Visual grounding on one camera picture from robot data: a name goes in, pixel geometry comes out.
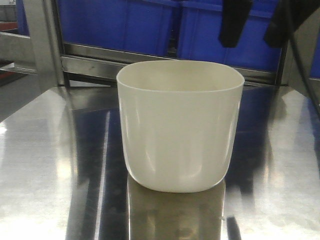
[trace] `metal surface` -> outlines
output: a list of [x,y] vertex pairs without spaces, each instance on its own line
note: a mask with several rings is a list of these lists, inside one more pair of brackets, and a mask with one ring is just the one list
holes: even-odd
[[66,73],[80,74],[116,81],[118,72],[127,64],[86,57],[62,56],[62,67]]
[[65,53],[68,55],[74,55],[79,57],[114,61],[118,63],[132,64],[143,61],[155,61],[155,60],[169,60],[174,58],[152,56],[141,53],[131,53],[119,50],[111,50],[94,46],[79,45],[79,44],[64,44]]
[[7,71],[7,72],[14,72],[19,74],[31,74],[31,75],[37,75],[38,72],[35,68],[31,66],[24,65],[18,65],[17,63],[10,63],[8,65],[0,67],[0,70]]
[[0,125],[0,239],[320,240],[319,140],[306,97],[247,86],[224,182],[155,192],[128,178],[117,89],[53,88]]
[[65,76],[60,55],[63,44],[55,0],[23,0],[26,20],[40,81],[40,89],[63,86]]
[[[310,75],[313,64],[313,57],[319,36],[319,27],[320,8],[316,10],[294,34],[307,76]],[[290,44],[288,44],[283,54],[284,56],[281,56],[280,68],[278,69],[279,83],[281,85],[289,84],[302,94],[306,94]]]
[[35,55],[29,36],[0,32],[0,59],[35,68]]
[[[71,44],[71,43],[65,43],[64,48],[65,48],[65,52],[68,55],[111,61],[113,62],[114,65],[117,65],[119,63],[132,64],[137,62],[156,61],[156,60],[170,60],[170,59],[178,60],[176,58],[170,58],[170,57],[152,56],[152,55],[145,55],[140,53],[110,50],[110,49],[104,49],[104,48],[99,48],[94,46],[86,46],[86,45]],[[81,69],[81,67],[78,67],[78,68],[73,67],[72,69],[73,69],[73,73],[82,72],[82,74],[87,75],[86,73],[83,73],[84,71]],[[245,77],[247,81],[259,82],[263,84],[275,84],[276,74],[274,72],[245,69],[240,67],[235,67],[235,69],[237,69]]]

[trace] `white cup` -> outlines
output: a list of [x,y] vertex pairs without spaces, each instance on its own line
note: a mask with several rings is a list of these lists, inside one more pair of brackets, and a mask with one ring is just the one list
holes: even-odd
[[130,175],[156,191],[207,190],[225,176],[244,77],[205,61],[144,61],[117,75]]

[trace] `black object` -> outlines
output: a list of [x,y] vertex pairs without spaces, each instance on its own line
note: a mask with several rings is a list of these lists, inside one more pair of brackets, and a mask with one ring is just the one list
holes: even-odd
[[226,227],[229,240],[241,240],[240,229],[234,216],[226,219]]
[[[320,0],[289,0],[293,29],[300,25],[320,7]],[[289,39],[289,26],[286,17],[286,0],[279,0],[264,40],[272,48],[281,48]]]
[[235,48],[251,10],[252,0],[223,0],[219,41],[226,48]]

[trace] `metal bar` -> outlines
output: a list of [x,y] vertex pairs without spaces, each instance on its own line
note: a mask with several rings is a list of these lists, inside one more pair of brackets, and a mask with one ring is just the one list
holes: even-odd
[[[125,63],[132,64],[143,61],[157,61],[157,60],[179,60],[171,57],[152,56],[140,53],[132,53],[118,50],[104,49],[94,46],[86,46],[79,44],[64,44],[65,52],[68,55],[86,57],[92,59],[113,61],[114,64]],[[247,81],[260,82],[264,84],[274,84],[276,74],[274,72],[246,69],[235,67],[242,75],[244,75]]]
[[18,65],[14,62],[0,67],[0,70],[7,71],[7,72],[20,73],[20,74],[31,74],[31,75],[38,74],[36,69],[32,69],[30,67],[25,68],[24,66]]
[[[307,75],[310,74],[313,57],[317,45],[320,26],[320,9],[315,11],[295,32],[296,43]],[[288,44],[284,53],[283,64],[278,70],[281,73],[279,84],[289,85],[302,94],[306,94],[291,45]]]
[[170,57],[152,56],[140,53],[132,53],[119,50],[111,50],[99,48],[94,46],[86,46],[79,44],[64,44],[65,53],[67,55],[74,55],[79,57],[87,57],[93,59],[114,61],[118,63],[137,63],[143,61],[156,61],[156,60],[178,60]]
[[63,86],[64,73],[60,55],[63,51],[55,0],[23,0],[35,65],[44,92],[52,86]]
[[86,57],[74,57],[64,55],[61,57],[63,71],[72,74],[81,74],[86,76],[116,79],[120,69],[127,64],[112,61],[104,61]]
[[0,59],[35,66],[30,37],[0,32]]
[[262,83],[269,85],[274,85],[276,83],[275,72],[246,69],[240,67],[234,67],[234,69],[241,73],[247,82]]

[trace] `black cable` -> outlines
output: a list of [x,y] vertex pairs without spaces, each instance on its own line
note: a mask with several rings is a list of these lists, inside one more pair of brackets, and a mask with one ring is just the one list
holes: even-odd
[[291,43],[291,48],[292,48],[292,52],[293,52],[293,56],[296,62],[296,65],[298,67],[300,76],[302,78],[302,82],[305,86],[305,89],[311,99],[311,102],[315,108],[315,111],[319,117],[320,120],[320,104],[318,102],[318,98],[317,95],[315,94],[315,92],[312,90],[312,85],[309,81],[309,78],[307,77],[306,71],[304,69],[301,57],[300,57],[300,53],[298,50],[298,46],[295,40],[295,28],[294,28],[294,23],[293,23],[293,18],[292,18],[292,14],[291,14],[291,6],[290,6],[290,0],[284,0],[284,9],[285,9],[285,16],[286,16],[286,21],[287,21],[287,26],[288,26],[288,33],[289,33],[289,40]]

